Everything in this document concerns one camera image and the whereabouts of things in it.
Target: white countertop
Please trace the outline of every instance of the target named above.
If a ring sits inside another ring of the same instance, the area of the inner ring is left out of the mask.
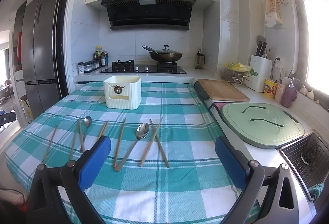
[[[197,70],[193,67],[183,67],[183,70],[186,71],[186,74],[161,74],[161,73],[100,73],[100,71],[106,69],[107,67],[103,67],[92,73],[85,73],[83,75],[76,75],[73,77],[74,82],[92,82],[92,81],[104,81],[107,78],[114,75],[134,75],[140,76],[142,82],[170,82],[170,83],[195,83],[199,78],[202,79],[212,79],[212,80],[220,80],[220,78],[215,76],[215,73],[210,73],[206,70]],[[291,108],[285,108],[280,103],[276,102],[272,98],[268,98],[263,95],[263,93],[255,92],[252,89],[237,86],[238,90],[244,93],[246,96],[250,98],[250,102],[253,103],[268,103],[276,105],[280,108],[285,109],[288,113],[290,113],[293,117],[295,117],[304,127],[305,132],[313,129],[313,127],[300,115],[297,114]],[[212,102],[217,100],[207,100],[206,104],[210,106]],[[254,147],[243,140],[241,140],[228,126],[222,121],[220,116],[218,115],[216,109],[212,109],[212,113],[221,126],[224,134],[232,144],[232,146],[241,151],[247,159],[255,159],[258,160],[263,166],[269,167],[279,167],[281,163],[285,163],[283,157],[278,153],[276,149],[261,149]],[[299,182],[295,178],[292,173],[292,177],[294,179],[294,185],[297,193],[298,200],[298,208],[299,208],[299,223],[308,224],[312,218],[315,216],[316,211],[314,207],[314,203],[310,202],[304,194],[302,187]],[[261,192],[258,197],[258,201],[261,204],[263,202],[267,187],[262,187]]]

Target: stove burner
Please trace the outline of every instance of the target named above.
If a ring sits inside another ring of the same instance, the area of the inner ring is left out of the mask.
[[[158,72],[177,72],[177,63],[176,62],[158,62],[157,64]]]
[[[112,71],[113,72],[127,72],[134,70],[134,60],[131,59],[127,62],[121,62],[118,60],[117,62],[112,62]]]

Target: stainless steel refrigerator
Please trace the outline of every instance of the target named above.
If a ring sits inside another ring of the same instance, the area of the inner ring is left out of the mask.
[[[56,18],[59,0],[33,0],[22,27],[22,69],[34,118],[62,99],[56,65]]]

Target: black range hood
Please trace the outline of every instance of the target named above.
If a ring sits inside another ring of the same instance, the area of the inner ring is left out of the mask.
[[[195,0],[102,0],[111,30],[188,30]]]

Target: chopsticks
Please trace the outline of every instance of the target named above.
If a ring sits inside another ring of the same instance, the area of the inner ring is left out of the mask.
[[[70,152],[70,159],[69,160],[72,160],[72,158],[73,158],[73,148],[74,148],[75,137],[77,135],[78,128],[79,128],[79,123],[77,122],[77,125],[75,127],[74,136],[73,136],[73,139],[72,139],[72,146],[71,146],[71,152]]]
[[[153,124],[153,122],[152,122],[151,119],[150,119],[150,121],[151,121],[151,125],[152,125],[153,132],[155,132],[156,130],[155,130],[154,124]],[[161,145],[160,139],[159,139],[159,137],[158,137],[158,134],[155,135],[155,139],[156,139],[157,142],[158,142],[158,146],[159,146],[159,149],[160,149],[160,152],[161,152],[162,158],[163,158],[164,162],[166,163],[167,168],[169,168],[170,165],[169,165],[169,162],[168,162],[167,156],[166,156],[166,154],[165,154],[165,152],[164,152],[164,150],[163,150],[163,148],[162,148],[162,145]]]
[[[84,143],[83,137],[82,137],[80,117],[79,117],[79,135],[80,135],[80,142],[81,142],[82,151],[85,152],[86,149],[85,149],[85,143]]]
[[[107,121],[106,123],[104,123],[104,125],[103,125],[101,131],[99,132],[99,135],[98,135],[97,140],[99,140],[99,138],[105,133],[105,130],[106,130],[106,128],[107,128],[108,123],[109,123],[109,121]]]
[[[113,168],[116,168],[116,161],[118,159],[119,147],[120,147],[121,138],[122,138],[125,123],[126,123],[126,118],[123,120],[122,127],[121,127],[120,134],[119,134],[118,144],[116,145],[116,153],[115,153],[115,156],[114,156]]]
[[[148,152],[150,151],[150,148],[151,148],[151,146],[152,146],[153,140],[154,140],[155,136],[157,135],[157,132],[158,132],[158,130],[159,130],[159,127],[160,127],[160,125],[161,125],[161,122],[162,122],[162,117],[160,118],[160,122],[159,122],[159,124],[158,124],[157,129],[156,129],[155,132],[154,132],[154,135],[153,135],[152,139],[150,140],[149,144],[147,145],[147,148],[146,148],[145,153],[144,153],[144,155],[143,155],[143,157],[142,157],[142,160],[141,160],[141,161],[139,162],[139,164],[138,164],[140,167],[143,165],[143,163],[144,163],[144,161],[145,161],[145,159],[146,159],[146,156],[147,156]]]
[[[51,145],[51,143],[53,142],[53,138],[54,138],[54,136],[55,136],[55,133],[56,133],[57,128],[58,128],[58,125],[55,127],[55,130],[54,130],[54,132],[53,132],[53,135],[51,136],[51,139],[50,139],[50,141],[49,141],[49,145],[48,145],[48,147],[47,147],[46,153],[44,154],[43,160],[42,160],[42,162],[41,162],[41,163],[43,163],[43,164],[45,163],[45,161],[46,161],[46,159],[47,159],[47,157],[48,157],[48,153],[49,153],[50,145]]]

